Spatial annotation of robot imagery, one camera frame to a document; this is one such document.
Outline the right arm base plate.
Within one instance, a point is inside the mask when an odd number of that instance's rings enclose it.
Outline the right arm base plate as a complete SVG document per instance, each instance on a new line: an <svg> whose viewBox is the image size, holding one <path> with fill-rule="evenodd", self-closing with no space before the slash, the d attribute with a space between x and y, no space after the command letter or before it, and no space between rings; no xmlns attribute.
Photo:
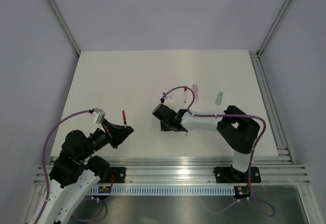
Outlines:
<svg viewBox="0 0 326 224"><path fill-rule="evenodd" d="M233 167L215 167L213 170L216 183L261 183L261 176L258 167L251 167L251 173L247 170L245 173L235 170Z"/></svg>

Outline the red marker pen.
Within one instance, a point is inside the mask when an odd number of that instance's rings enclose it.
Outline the red marker pen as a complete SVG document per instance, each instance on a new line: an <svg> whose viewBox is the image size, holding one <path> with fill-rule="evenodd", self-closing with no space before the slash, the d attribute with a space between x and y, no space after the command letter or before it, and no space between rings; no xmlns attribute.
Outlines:
<svg viewBox="0 0 326 224"><path fill-rule="evenodd" d="M126 120L126 113L125 113L125 110L122 110L122 117L123 117L123 124L124 124L124 127L127 128L127 120Z"/></svg>

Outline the green highlighter pen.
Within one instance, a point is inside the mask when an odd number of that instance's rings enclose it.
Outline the green highlighter pen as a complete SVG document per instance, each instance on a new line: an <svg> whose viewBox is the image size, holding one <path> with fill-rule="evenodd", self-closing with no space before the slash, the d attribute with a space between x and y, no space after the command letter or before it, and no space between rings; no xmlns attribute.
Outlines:
<svg viewBox="0 0 326 224"><path fill-rule="evenodd" d="M219 92L215 101L216 105L221 105L222 100L223 100L223 92Z"/></svg>

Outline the pink highlighter pen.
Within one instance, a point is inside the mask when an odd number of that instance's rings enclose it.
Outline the pink highlighter pen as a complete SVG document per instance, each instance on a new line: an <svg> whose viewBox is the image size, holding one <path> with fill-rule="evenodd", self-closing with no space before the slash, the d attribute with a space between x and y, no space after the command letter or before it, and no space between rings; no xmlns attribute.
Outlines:
<svg viewBox="0 0 326 224"><path fill-rule="evenodd" d="M197 84L193 84L193 92L194 92L194 95L195 95L195 102L198 102L199 95L198 95L198 85Z"/></svg>

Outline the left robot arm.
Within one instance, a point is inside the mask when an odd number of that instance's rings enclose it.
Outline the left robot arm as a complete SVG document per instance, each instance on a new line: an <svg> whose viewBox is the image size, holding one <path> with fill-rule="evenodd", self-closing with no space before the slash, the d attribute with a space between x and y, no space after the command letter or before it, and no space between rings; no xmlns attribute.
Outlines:
<svg viewBox="0 0 326 224"><path fill-rule="evenodd" d="M106 145L116 149L133 133L131 126L115 125L103 120L101 127L89 136L80 130L69 132L59 157L50 173L46 173L46 195L30 223L68 223L73 212L97 184L124 183L125 167L110 167L104 158L95 155Z"/></svg>

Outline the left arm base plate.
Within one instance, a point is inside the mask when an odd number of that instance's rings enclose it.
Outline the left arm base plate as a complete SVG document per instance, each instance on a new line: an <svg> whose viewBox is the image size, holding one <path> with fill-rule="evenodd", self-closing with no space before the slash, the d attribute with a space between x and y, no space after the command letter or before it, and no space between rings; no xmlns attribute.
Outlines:
<svg viewBox="0 0 326 224"><path fill-rule="evenodd" d="M109 184L113 180L113 183L124 183L126 177L126 167L110 167L100 175L100 181L98 183Z"/></svg>

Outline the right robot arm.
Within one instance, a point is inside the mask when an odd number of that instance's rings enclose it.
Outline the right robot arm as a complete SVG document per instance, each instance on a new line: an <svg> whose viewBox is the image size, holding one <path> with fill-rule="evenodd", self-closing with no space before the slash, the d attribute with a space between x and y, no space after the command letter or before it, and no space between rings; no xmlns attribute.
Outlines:
<svg viewBox="0 0 326 224"><path fill-rule="evenodd" d="M175 112L163 103L152 114L160 121L161 131L189 132L194 130L218 132L233 149L230 167L214 169L216 182L250 182L255 146L262 137L265 127L255 121L257 116L249 116L234 105L222 113L194 113L189 109Z"/></svg>

